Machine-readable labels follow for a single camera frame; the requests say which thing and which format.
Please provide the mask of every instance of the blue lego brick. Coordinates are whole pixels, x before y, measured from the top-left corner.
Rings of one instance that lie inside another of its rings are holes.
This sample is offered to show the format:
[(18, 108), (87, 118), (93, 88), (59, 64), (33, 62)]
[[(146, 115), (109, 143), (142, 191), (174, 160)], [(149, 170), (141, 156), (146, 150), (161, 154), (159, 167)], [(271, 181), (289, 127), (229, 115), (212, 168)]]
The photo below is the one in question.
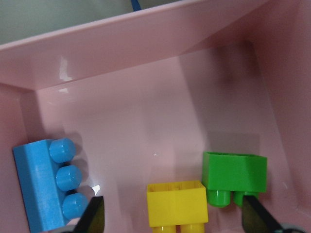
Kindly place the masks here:
[(82, 215), (86, 197), (68, 193), (82, 179), (78, 168), (64, 164), (75, 154), (71, 140), (41, 140), (13, 152), (31, 233), (65, 226)]

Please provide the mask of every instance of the yellow lego brick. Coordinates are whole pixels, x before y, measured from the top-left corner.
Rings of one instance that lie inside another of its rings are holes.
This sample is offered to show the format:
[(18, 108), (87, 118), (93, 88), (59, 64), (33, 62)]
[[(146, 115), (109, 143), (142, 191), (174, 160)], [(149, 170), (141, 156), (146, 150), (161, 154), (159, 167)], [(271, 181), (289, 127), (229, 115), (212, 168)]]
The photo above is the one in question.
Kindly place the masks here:
[(208, 222), (206, 189), (200, 181), (149, 184), (147, 201), (150, 227)]

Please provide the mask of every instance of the green lego brick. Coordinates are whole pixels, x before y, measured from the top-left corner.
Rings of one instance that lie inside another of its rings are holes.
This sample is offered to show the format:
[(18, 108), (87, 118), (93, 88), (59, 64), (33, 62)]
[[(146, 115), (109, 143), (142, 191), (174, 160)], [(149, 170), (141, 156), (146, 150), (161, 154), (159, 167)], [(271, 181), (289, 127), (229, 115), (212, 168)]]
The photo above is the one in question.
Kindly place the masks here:
[(244, 195), (258, 196), (267, 187), (267, 158), (253, 154), (204, 152), (202, 183), (207, 188), (208, 202), (224, 207), (242, 204)]

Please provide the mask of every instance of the toy brick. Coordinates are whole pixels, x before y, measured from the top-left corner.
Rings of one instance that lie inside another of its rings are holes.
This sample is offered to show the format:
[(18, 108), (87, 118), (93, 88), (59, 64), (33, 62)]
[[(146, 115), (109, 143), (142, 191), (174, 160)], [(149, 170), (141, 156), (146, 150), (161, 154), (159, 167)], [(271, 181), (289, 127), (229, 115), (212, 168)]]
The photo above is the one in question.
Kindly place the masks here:
[(149, 184), (150, 227), (208, 222), (206, 189), (200, 181)]
[(32, 233), (66, 225), (70, 219), (64, 217), (64, 213), (69, 217), (81, 216), (87, 206), (86, 197), (66, 192), (77, 188), (82, 179), (77, 167), (63, 163), (75, 155), (71, 140), (41, 140), (15, 147), (13, 152)]
[(202, 183), (208, 202), (224, 207), (234, 201), (242, 204), (243, 195), (257, 196), (267, 187), (267, 158), (253, 154), (204, 152)]

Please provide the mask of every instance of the pink bin wall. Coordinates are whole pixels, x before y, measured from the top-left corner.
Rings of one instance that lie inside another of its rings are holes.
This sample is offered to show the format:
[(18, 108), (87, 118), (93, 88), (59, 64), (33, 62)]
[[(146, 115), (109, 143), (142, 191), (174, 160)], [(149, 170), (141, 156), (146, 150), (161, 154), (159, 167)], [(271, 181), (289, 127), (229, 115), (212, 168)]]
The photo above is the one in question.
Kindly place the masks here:
[(205, 150), (268, 157), (260, 200), (310, 230), (310, 42), (308, 0), (185, 0), (1, 45), (0, 231), (28, 232), (12, 147), (62, 136), (105, 233), (151, 232), (146, 185), (200, 179)]

